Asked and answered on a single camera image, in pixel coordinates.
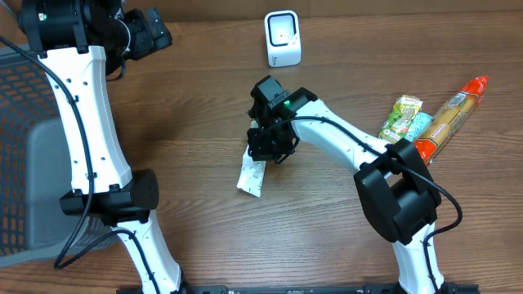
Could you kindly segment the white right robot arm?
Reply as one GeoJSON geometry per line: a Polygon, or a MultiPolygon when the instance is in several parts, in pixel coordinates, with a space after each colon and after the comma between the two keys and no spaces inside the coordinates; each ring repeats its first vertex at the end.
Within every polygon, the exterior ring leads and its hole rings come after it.
{"type": "Polygon", "coordinates": [[[453,293],[441,274],[433,238],[459,225],[456,199],[432,179],[413,143],[371,136],[338,117],[304,87],[283,89],[271,76],[251,91],[248,154],[282,163],[301,142],[315,145],[353,175],[364,215],[392,244],[404,293],[453,293]]]}

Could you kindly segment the teal wipes packet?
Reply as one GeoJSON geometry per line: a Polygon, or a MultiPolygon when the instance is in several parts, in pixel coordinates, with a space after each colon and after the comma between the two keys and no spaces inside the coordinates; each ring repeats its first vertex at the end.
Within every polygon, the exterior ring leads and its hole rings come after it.
{"type": "Polygon", "coordinates": [[[409,126],[405,139],[414,142],[430,125],[432,116],[423,112],[417,113],[409,126]]]}

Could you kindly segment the green juice carton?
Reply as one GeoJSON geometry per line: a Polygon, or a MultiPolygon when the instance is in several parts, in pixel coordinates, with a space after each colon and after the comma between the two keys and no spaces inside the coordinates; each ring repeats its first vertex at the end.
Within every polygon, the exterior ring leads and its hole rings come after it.
{"type": "Polygon", "coordinates": [[[393,105],[387,120],[383,123],[378,137],[395,144],[404,138],[423,102],[416,96],[402,95],[393,105]]]}

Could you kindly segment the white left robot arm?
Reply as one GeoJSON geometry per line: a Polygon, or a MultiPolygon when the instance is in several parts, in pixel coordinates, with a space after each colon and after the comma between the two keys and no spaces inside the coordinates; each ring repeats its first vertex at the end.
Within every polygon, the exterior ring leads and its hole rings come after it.
{"type": "Polygon", "coordinates": [[[125,11],[120,1],[24,0],[18,15],[29,60],[51,84],[69,148],[71,189],[64,214],[95,217],[118,237],[141,278],[142,293],[181,293],[181,267],[157,218],[159,185],[150,169],[134,171],[120,147],[107,92],[110,74],[123,75],[172,44],[159,11],[125,11]]]}

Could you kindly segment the orange pasta packet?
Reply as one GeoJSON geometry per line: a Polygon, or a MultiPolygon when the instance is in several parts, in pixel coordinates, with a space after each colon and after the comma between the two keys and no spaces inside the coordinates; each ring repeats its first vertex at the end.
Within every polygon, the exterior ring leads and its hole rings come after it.
{"type": "Polygon", "coordinates": [[[488,76],[480,76],[465,84],[440,107],[428,126],[413,141],[426,165],[431,163],[474,112],[482,100],[488,81],[488,76]]]}

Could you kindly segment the white cream tube gold cap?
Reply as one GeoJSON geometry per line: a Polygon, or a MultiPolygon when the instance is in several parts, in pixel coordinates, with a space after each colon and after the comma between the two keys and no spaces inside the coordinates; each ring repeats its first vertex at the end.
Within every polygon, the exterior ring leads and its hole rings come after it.
{"type": "Polygon", "coordinates": [[[249,155],[249,145],[242,157],[239,180],[236,188],[257,198],[261,197],[266,171],[266,161],[254,161],[249,155]]]}

